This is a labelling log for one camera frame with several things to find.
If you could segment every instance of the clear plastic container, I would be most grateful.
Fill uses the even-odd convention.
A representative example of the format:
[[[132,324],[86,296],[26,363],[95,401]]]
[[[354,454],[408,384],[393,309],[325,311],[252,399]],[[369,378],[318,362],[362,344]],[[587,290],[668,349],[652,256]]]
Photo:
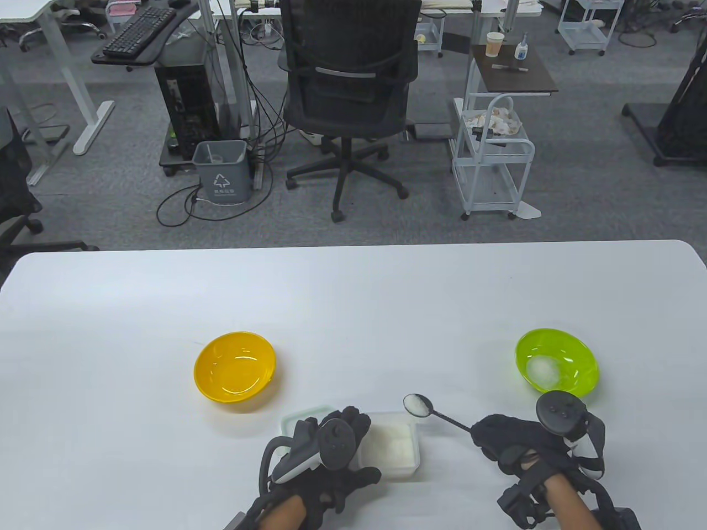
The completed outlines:
[[[332,406],[322,405],[285,416],[280,424],[282,435],[291,437],[299,420],[316,418],[321,421],[334,410]],[[420,467],[420,447],[414,418],[405,412],[367,414],[370,416],[370,430],[361,440],[351,467],[377,467],[384,480],[410,478]],[[282,457],[287,452],[286,447],[280,447],[275,455]]]
[[[354,460],[360,467],[380,469],[385,480],[413,476],[420,467],[417,424],[408,413],[369,413],[370,430]]]

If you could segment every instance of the white powder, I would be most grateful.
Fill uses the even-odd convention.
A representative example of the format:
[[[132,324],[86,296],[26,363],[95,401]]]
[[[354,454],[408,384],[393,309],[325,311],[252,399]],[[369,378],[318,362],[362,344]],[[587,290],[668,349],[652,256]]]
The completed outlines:
[[[371,425],[361,440],[361,466],[381,470],[415,465],[412,429],[407,423]]]
[[[536,355],[527,364],[528,377],[538,386],[552,390],[560,382],[557,361],[545,355]]]
[[[430,409],[427,408],[425,402],[417,394],[407,394],[403,398],[402,404],[406,411],[418,418],[426,418],[430,415]]]

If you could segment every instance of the spoon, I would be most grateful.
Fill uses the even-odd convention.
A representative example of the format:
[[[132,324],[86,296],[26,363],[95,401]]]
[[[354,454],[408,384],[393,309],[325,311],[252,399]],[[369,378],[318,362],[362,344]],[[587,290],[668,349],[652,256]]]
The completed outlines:
[[[432,407],[432,401],[427,399],[422,394],[407,394],[402,400],[402,405],[405,407],[406,411],[416,418],[427,418],[430,415],[435,415],[438,418],[442,418],[444,421],[451,423],[455,427],[458,427],[459,429],[465,430],[469,433],[472,431],[471,428],[466,425],[453,420],[449,416],[445,416],[444,414],[437,412],[434,407]]]

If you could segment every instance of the bottle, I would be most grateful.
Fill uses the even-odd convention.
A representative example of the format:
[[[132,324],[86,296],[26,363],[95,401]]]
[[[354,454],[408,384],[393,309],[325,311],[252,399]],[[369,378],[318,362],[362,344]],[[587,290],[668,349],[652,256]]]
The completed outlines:
[[[528,55],[528,33],[523,33],[523,40],[515,47],[515,58],[522,61]]]

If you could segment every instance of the gray trash can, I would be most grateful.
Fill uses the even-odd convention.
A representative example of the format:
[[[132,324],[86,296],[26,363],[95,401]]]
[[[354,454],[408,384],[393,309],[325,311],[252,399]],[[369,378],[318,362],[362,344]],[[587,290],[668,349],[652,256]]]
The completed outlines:
[[[238,204],[250,199],[252,184],[243,140],[201,142],[192,162],[209,201]]]

